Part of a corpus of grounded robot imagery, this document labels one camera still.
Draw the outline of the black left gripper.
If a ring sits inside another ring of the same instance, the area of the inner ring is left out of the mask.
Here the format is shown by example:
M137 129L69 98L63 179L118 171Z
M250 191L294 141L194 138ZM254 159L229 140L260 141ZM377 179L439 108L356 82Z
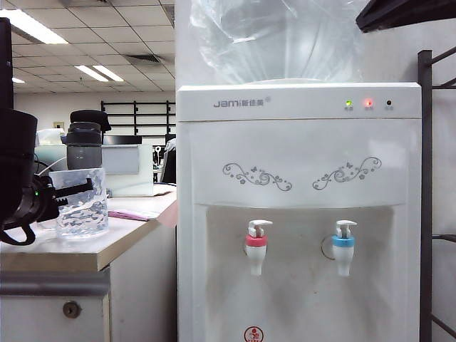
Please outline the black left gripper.
M91 191L92 189L92 179L87 179L84 184L56 189L49 176L35 174L32 177L31 186L23 190L18 208L6 219L4 230L54 219L59 214L58 205L68 204L66 198L58 198Z

